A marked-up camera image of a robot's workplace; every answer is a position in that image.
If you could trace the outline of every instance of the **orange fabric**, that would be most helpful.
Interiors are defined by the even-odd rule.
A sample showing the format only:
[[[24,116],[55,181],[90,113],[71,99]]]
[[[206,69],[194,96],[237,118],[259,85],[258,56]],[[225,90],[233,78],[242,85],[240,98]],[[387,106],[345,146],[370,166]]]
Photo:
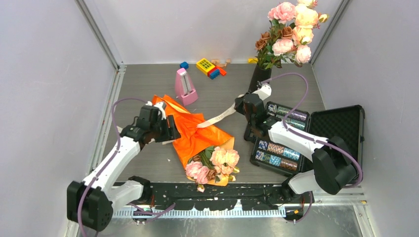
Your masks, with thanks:
[[[214,125],[197,128],[199,123],[205,121],[203,114],[191,114],[167,95],[163,98],[155,95],[152,103],[156,104],[162,101],[166,103],[166,115],[173,115],[177,130],[181,134],[181,138],[175,140],[173,146],[183,168],[186,168],[186,164],[191,157],[207,147],[223,146],[227,149],[233,149],[234,137],[223,130]],[[227,182],[222,182],[220,185],[224,186],[226,184]]]

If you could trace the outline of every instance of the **yellow block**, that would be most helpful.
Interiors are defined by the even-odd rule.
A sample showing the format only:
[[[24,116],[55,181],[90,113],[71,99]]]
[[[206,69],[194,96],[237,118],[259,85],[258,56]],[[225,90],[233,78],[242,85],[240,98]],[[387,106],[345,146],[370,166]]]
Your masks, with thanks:
[[[206,58],[203,58],[197,62],[197,68],[201,70],[201,72],[203,72],[205,75],[208,75],[208,72],[215,68],[215,66]]]
[[[248,63],[257,63],[258,59],[257,58],[249,58],[248,59]]]

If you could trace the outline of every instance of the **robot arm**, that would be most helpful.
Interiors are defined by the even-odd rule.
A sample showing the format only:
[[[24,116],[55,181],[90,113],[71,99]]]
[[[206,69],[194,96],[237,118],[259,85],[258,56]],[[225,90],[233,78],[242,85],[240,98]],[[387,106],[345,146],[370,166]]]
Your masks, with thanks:
[[[78,221],[77,208],[87,184],[95,180],[88,191],[83,207],[83,225],[96,231],[104,230],[114,211],[133,200],[147,201],[152,195],[150,181],[133,176],[123,185],[112,189],[113,184],[128,163],[150,142],[168,142],[180,138],[173,116],[166,116],[165,103],[141,108],[134,125],[126,126],[121,140],[113,147],[99,166],[81,182],[73,181],[67,188],[67,218]]]
[[[264,84],[259,90],[266,90],[265,87],[270,86]],[[319,189],[335,195],[356,176],[356,169],[349,159],[321,144],[331,143],[349,153],[347,145],[341,138],[317,137],[299,130],[298,133],[301,135],[296,135],[290,131],[295,128],[286,128],[280,118],[266,113],[263,100],[257,93],[236,98],[235,109],[246,116],[256,136],[283,144],[313,162],[312,170],[299,173],[283,183],[283,194],[286,199]]]

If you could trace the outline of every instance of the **black case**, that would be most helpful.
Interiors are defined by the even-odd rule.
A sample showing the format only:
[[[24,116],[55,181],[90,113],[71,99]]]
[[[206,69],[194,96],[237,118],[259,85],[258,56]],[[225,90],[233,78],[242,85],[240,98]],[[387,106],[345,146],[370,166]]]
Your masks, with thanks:
[[[274,104],[280,107],[291,109],[290,107],[279,105],[273,102],[266,103],[265,110],[267,113],[268,106]],[[358,161],[362,167],[362,144],[364,139],[364,119],[365,112],[360,105],[349,106],[344,108],[338,108],[333,110],[325,110],[319,112],[313,112],[309,114],[308,112],[296,110],[301,113],[306,113],[308,119],[306,121],[307,126],[304,131],[311,133],[316,136],[332,138],[333,136],[341,137],[346,144],[348,145],[351,155]],[[305,172],[311,170],[312,163],[306,157],[300,155],[298,160],[297,171],[293,172],[288,169],[284,169],[278,166],[271,165],[266,162],[259,161],[255,158],[256,152],[258,150],[258,144],[260,139],[252,134],[252,131],[249,126],[247,126],[244,138],[246,141],[255,143],[253,152],[250,158],[250,162],[254,165],[261,166],[266,169],[273,170],[279,174],[285,176],[291,176],[299,172]]]

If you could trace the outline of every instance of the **pink metronome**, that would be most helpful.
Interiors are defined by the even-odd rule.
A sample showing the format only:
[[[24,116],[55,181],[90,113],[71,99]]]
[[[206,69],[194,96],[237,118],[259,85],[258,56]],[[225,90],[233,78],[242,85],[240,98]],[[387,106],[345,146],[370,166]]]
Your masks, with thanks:
[[[174,91],[183,106],[190,105],[198,99],[198,94],[192,84],[191,78],[184,68],[176,72]]]

